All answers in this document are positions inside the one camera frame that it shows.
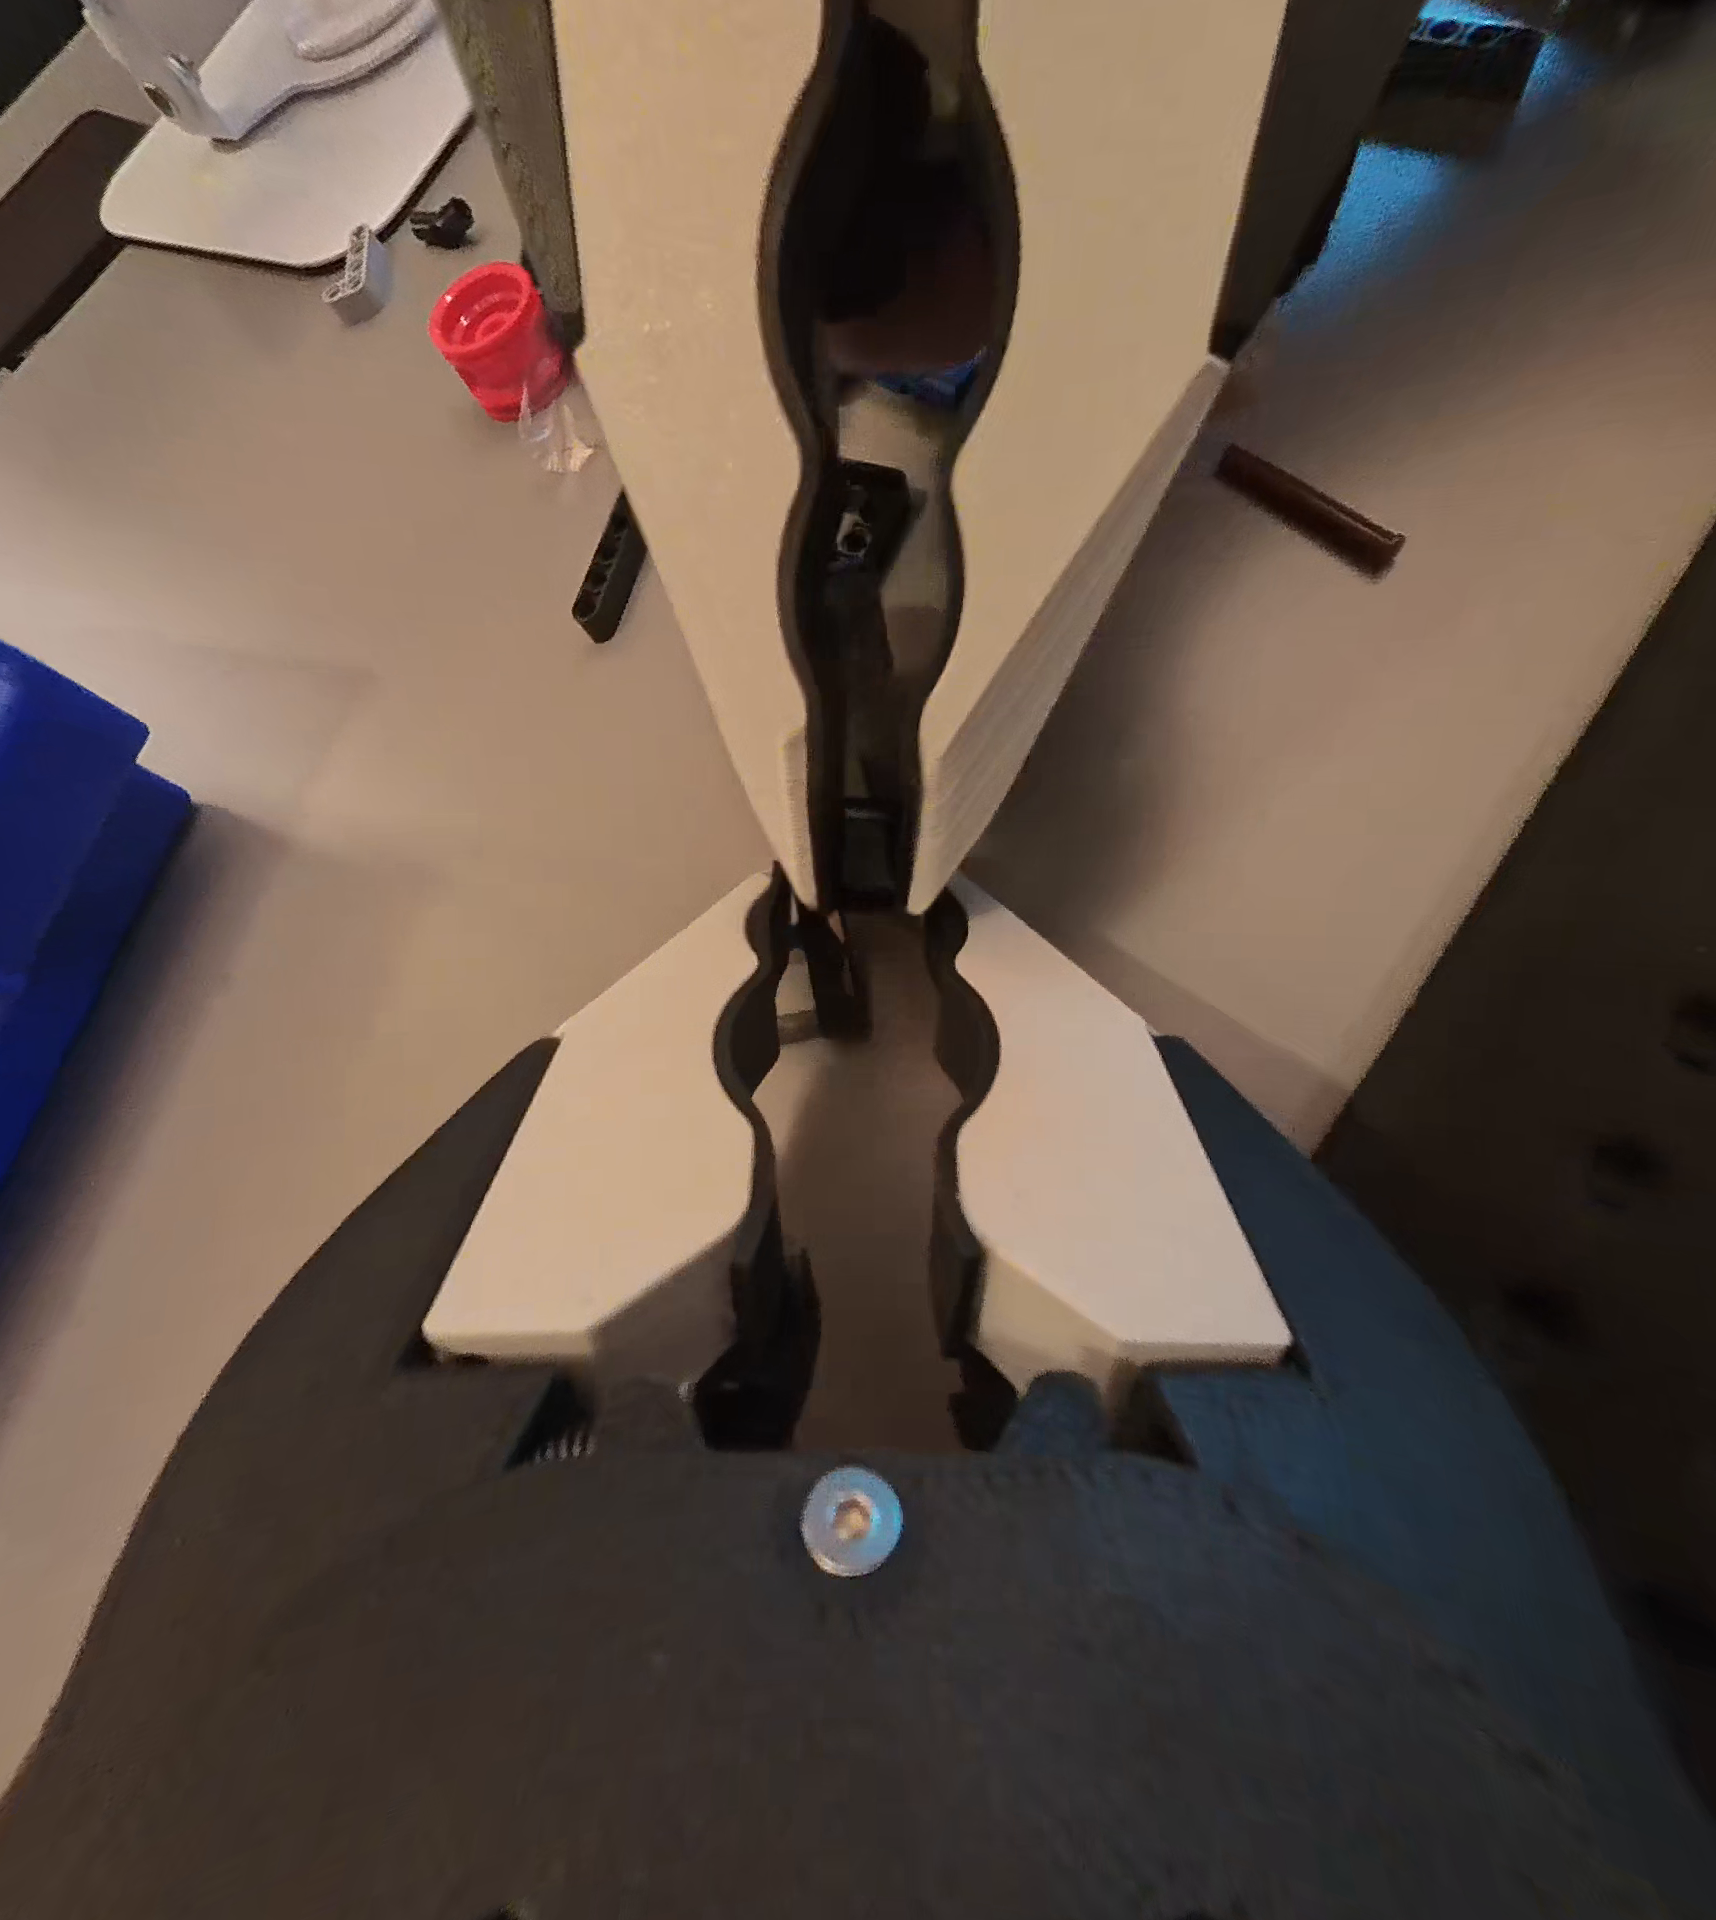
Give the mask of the brown axle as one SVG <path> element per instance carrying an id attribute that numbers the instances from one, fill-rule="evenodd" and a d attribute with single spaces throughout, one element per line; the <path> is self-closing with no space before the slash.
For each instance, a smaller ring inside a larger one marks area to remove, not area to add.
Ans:
<path id="1" fill-rule="evenodd" d="M 1407 547 L 1407 534 L 1383 525 L 1243 443 L 1223 448 L 1215 477 L 1240 500 L 1367 577 L 1377 580 L 1388 573 Z"/>

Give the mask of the small clear plastic piece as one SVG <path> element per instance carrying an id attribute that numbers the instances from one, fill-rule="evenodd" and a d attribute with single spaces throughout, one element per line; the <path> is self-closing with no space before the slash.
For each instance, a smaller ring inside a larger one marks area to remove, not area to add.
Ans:
<path id="1" fill-rule="evenodd" d="M 520 445 L 550 476 L 576 476 L 606 450 L 599 412 L 579 378 L 557 390 L 526 388 L 517 427 Z"/>

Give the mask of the light grey short beam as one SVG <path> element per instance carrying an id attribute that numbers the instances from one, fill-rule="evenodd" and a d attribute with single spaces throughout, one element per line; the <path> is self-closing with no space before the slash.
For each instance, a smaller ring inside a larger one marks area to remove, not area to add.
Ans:
<path id="1" fill-rule="evenodd" d="M 390 304 L 394 275 L 390 251 L 367 223 L 351 229 L 339 271 L 323 290 L 323 304 L 344 326 L 376 319 Z"/>

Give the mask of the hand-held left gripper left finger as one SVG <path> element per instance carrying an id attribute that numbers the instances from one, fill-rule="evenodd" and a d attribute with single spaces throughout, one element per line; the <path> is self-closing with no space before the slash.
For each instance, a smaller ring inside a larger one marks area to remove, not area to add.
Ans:
<path id="1" fill-rule="evenodd" d="M 717 1038 L 759 967 L 755 910 L 774 904 L 780 877 L 745 877 L 562 1021 L 425 1314 L 441 1359 L 685 1385 L 735 1343 L 755 1126 Z"/>

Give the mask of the long black beam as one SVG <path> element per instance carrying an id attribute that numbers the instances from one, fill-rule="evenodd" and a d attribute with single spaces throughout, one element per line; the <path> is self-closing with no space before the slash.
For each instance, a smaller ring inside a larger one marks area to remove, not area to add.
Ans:
<path id="1" fill-rule="evenodd" d="M 649 552 L 629 492 L 616 492 L 572 600 L 572 617 L 592 644 L 605 646 L 619 634 Z"/>
<path id="2" fill-rule="evenodd" d="M 1544 39 L 1541 27 L 1508 16 L 1422 13 L 1405 38 L 1386 91 L 1517 100 Z"/>

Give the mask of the grey desk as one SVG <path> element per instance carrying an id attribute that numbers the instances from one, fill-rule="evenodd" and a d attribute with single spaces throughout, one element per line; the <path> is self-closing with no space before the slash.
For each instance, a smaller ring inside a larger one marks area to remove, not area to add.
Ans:
<path id="1" fill-rule="evenodd" d="M 276 1291 L 764 864 L 663 587 L 572 625 L 611 469 L 463 395 L 449 275 L 344 328 L 128 251 L 0 391 L 0 638 L 199 802 L 0 1199 L 0 1796 Z M 1716 517 L 1716 9 L 1484 162 L 1365 154 L 1211 435 L 1397 566 L 1201 443 L 970 872 L 1312 1146 Z"/>

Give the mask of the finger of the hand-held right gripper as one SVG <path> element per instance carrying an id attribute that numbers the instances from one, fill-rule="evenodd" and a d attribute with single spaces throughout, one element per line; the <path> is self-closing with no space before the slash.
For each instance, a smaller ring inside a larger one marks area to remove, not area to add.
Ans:
<path id="1" fill-rule="evenodd" d="M 807 700 L 780 611 L 800 448 L 759 264 L 821 34 L 821 4 L 554 6 L 579 367 L 726 755 L 807 904 L 819 904 Z"/>
<path id="2" fill-rule="evenodd" d="M 950 469 L 962 610 L 918 724 L 908 908 L 982 840 L 1227 373 L 1211 338 L 1280 2 L 991 2 L 1015 312 Z"/>

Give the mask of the red wheel hub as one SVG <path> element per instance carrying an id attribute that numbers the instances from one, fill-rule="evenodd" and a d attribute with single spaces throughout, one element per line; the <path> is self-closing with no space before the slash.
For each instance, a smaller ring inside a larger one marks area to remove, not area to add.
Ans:
<path id="1" fill-rule="evenodd" d="M 572 380 L 530 267 L 488 260 L 452 280 L 429 315 L 429 338 L 494 421 L 547 412 Z"/>

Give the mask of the dark perforated panel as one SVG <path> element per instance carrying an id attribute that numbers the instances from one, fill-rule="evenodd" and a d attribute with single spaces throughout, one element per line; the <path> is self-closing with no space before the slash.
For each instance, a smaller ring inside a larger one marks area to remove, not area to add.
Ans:
<path id="1" fill-rule="evenodd" d="M 1716 1822 L 1716 520 L 1318 1157 L 1518 1407 Z"/>

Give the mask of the white stand base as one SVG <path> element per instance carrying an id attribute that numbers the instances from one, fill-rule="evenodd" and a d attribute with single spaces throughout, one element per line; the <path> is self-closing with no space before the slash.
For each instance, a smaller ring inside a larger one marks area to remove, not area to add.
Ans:
<path id="1" fill-rule="evenodd" d="M 411 208 L 468 115 L 441 21 L 411 57 L 283 107 L 237 145 L 155 107 L 103 190 L 101 222 L 126 243 L 319 274 L 343 261 L 357 226 L 378 233 Z"/>

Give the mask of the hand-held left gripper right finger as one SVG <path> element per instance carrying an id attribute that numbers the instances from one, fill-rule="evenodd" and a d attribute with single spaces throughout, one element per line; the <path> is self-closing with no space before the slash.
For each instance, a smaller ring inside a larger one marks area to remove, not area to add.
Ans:
<path id="1" fill-rule="evenodd" d="M 1293 1332 L 1151 1023 L 987 890 L 924 914 L 936 1057 L 940 1347 L 1016 1392 L 1268 1367 Z"/>

